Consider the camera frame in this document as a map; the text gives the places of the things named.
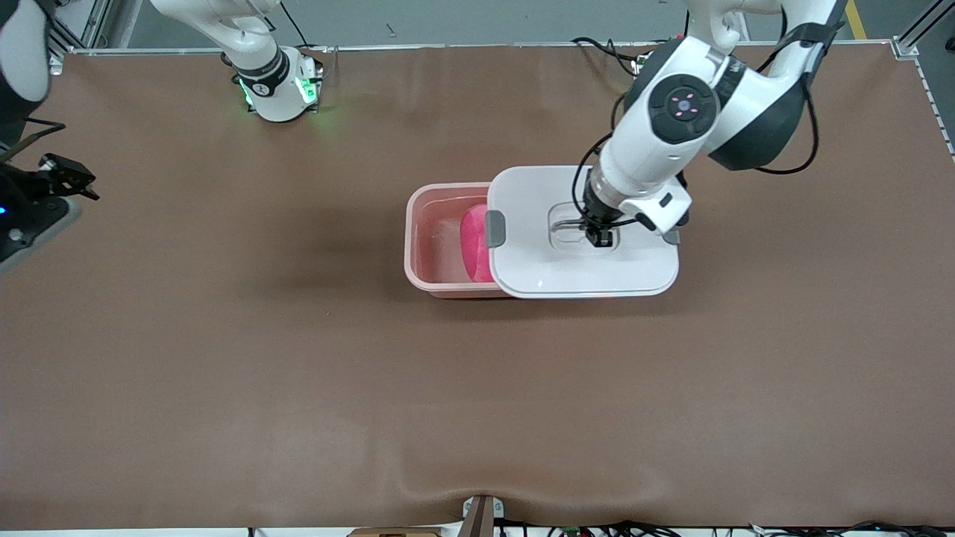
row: brown tabletop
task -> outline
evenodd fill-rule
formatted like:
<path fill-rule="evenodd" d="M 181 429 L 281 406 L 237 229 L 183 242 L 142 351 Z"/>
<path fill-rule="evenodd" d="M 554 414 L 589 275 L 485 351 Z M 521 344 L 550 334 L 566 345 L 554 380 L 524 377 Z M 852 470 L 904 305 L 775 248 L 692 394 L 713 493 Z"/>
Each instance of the brown tabletop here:
<path fill-rule="evenodd" d="M 592 54 L 342 53 L 289 124 L 214 55 L 68 58 L 37 116 L 70 128 L 18 162 L 103 199 L 5 277 L 0 527 L 427 524 L 479 492 L 548 525 L 955 525 L 955 168 L 887 45 L 830 54 L 808 171 L 690 166 L 663 295 L 406 281 L 419 186 L 608 130 L 626 75 Z"/>

